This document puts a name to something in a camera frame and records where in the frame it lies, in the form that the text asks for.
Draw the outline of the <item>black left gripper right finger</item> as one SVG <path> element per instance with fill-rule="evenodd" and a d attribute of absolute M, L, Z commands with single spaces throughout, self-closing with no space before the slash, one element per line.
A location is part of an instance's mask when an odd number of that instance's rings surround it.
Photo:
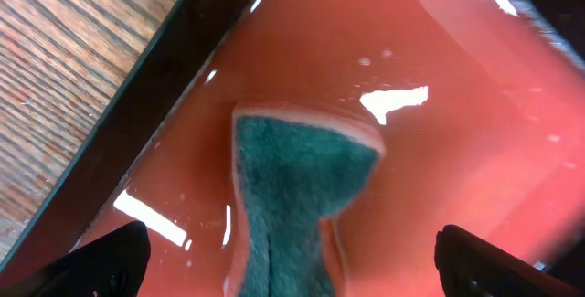
<path fill-rule="evenodd" d="M 455 225 L 437 233 L 434 263 L 446 297 L 584 294 Z"/>

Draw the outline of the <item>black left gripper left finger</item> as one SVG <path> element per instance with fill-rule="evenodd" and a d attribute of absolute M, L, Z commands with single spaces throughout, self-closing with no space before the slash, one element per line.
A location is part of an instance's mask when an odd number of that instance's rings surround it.
<path fill-rule="evenodd" d="M 150 255 L 147 227 L 135 220 L 3 287 L 1 297 L 134 297 Z"/>

